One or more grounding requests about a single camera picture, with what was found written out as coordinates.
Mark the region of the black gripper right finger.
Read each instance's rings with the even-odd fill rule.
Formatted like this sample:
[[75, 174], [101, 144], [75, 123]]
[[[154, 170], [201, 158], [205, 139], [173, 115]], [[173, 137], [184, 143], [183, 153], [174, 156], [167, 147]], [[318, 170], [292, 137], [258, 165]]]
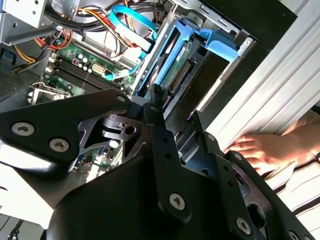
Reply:
[[192, 236], [195, 240], [311, 240], [302, 225], [237, 152], [222, 153], [192, 116], [198, 144], [192, 175]]

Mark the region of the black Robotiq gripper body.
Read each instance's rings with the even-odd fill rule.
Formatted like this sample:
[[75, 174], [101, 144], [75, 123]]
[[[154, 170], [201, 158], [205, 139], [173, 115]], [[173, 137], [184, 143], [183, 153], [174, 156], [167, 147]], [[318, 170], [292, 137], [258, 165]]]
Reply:
[[49, 240], [195, 240], [193, 238], [193, 173], [198, 143], [195, 127], [187, 137], [195, 166], [183, 166], [179, 182], [186, 188], [191, 217], [182, 223], [156, 205], [151, 162], [136, 159], [68, 193], [50, 220]]

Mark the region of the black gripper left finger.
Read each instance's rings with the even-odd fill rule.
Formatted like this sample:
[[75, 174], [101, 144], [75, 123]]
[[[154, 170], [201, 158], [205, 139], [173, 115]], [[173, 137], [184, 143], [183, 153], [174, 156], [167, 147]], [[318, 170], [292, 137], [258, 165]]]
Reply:
[[154, 84], [143, 105], [107, 89], [3, 112], [0, 161], [59, 179], [71, 172], [79, 155], [109, 140], [121, 140], [123, 162], [150, 161], [159, 210], [186, 223], [192, 209], [186, 187], [179, 182], [181, 161], [173, 133], [166, 129], [162, 98], [162, 88]]

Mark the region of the person bare hand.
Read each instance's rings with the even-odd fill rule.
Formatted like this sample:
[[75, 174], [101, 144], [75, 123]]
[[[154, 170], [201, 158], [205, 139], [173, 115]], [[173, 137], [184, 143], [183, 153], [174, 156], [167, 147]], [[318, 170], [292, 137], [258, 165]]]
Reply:
[[253, 168], [276, 169], [319, 148], [311, 126], [302, 126], [284, 135], [258, 134], [240, 137], [224, 151], [236, 151]]

